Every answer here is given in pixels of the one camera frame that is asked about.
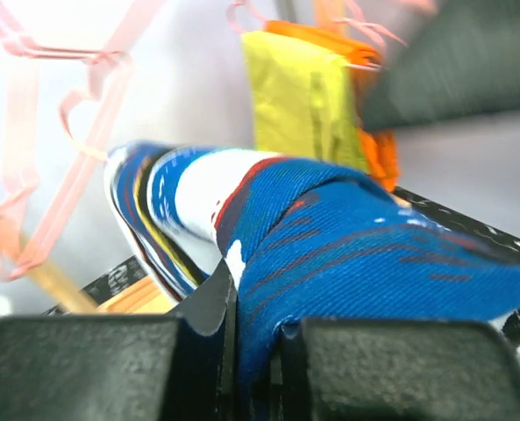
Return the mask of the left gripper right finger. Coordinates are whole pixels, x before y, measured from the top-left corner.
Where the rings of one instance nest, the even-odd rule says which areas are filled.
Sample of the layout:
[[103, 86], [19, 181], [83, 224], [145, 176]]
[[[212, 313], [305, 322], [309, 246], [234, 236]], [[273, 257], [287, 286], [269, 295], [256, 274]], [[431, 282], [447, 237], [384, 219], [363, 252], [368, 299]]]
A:
[[275, 420], [520, 420], [520, 366], [490, 325], [305, 319], [271, 365]]

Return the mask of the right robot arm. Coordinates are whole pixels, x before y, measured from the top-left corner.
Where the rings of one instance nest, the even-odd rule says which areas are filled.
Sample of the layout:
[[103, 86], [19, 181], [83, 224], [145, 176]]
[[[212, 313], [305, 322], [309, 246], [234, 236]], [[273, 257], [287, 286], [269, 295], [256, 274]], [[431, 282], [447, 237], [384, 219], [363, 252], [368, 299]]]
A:
[[520, 111], [520, 1], [447, 1], [365, 96], [365, 130]]

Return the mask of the blue patterned trousers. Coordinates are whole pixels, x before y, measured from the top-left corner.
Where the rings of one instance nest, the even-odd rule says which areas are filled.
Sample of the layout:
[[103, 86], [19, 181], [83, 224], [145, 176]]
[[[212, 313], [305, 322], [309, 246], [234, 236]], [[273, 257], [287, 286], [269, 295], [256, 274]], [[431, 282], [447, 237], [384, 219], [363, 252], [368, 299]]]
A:
[[173, 303], [219, 263], [238, 292], [243, 417], [281, 327], [302, 318], [458, 319], [501, 328], [520, 265], [399, 205], [361, 172], [281, 153], [138, 141], [111, 151], [106, 196]]

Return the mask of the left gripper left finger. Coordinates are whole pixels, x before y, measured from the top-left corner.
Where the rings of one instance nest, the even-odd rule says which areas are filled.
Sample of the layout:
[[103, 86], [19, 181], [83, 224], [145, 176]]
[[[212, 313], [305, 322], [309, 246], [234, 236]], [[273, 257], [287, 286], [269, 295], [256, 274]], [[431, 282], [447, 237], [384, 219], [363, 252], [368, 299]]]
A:
[[229, 420], [228, 267], [166, 314], [0, 318], [0, 420]]

